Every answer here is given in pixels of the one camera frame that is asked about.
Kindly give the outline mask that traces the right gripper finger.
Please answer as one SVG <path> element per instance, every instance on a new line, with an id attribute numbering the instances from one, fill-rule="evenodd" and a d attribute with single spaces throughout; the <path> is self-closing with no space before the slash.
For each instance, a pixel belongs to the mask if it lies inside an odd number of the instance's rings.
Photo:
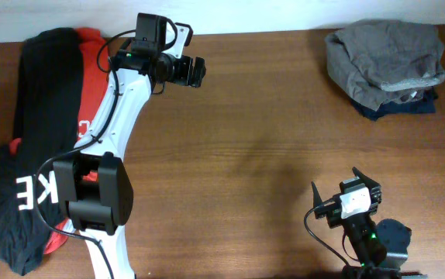
<path id="1" fill-rule="evenodd" d="M 323 206 L 323 200 L 314 181 L 311 182 L 313 209 L 316 211 Z"/>
<path id="2" fill-rule="evenodd" d="M 355 185 L 356 186 L 363 184 L 370 192 L 372 192 L 372 191 L 380 191 L 381 190 L 381 185 L 377 181 L 371 179 L 366 174 L 363 174 L 356 167 L 353 167 L 352 171 L 354 173 L 354 176 L 357 178 L 355 180 Z"/>

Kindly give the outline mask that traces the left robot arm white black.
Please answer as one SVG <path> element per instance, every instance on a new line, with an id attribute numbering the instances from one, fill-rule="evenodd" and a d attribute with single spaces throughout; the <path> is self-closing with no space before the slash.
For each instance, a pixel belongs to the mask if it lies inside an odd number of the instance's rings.
<path id="1" fill-rule="evenodd" d="M 198 88 L 206 73 L 201 57 L 183 53 L 189 24 L 140 13 L 128 39 L 108 58 L 108 87 L 74 149 L 51 160 L 60 210 L 85 241 L 96 278 L 135 278 L 126 245 L 133 186 L 124 156 L 140 111 L 168 83 Z"/>

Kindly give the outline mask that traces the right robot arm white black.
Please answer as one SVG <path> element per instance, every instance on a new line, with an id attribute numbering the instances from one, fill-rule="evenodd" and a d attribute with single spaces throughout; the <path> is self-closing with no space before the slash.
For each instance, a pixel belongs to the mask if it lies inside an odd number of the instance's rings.
<path id="1" fill-rule="evenodd" d="M 340 192 L 325 201 L 316 184 L 311 183 L 313 205 L 303 219 L 308 234 L 344 263 L 342 278 L 427 278 L 419 271 L 402 270 L 409 257 L 412 230 L 395 219 L 374 222 L 371 218 L 382 203 L 381 185 L 356 167 L 352 172 L 352 178 L 339 183 Z M 341 227 L 341 242 L 348 241 L 355 255 L 340 254 L 320 239 L 308 223 L 311 215 L 326 219 L 331 229 Z"/>

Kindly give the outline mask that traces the grey shorts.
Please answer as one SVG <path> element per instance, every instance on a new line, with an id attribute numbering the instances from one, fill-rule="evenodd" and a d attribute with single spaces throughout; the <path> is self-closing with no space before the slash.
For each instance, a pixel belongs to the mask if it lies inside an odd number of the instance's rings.
<path id="1" fill-rule="evenodd" d="M 401 20 L 361 20 L 325 38 L 330 78 L 373 111 L 418 102 L 445 81 L 445 46 L 436 26 Z"/>

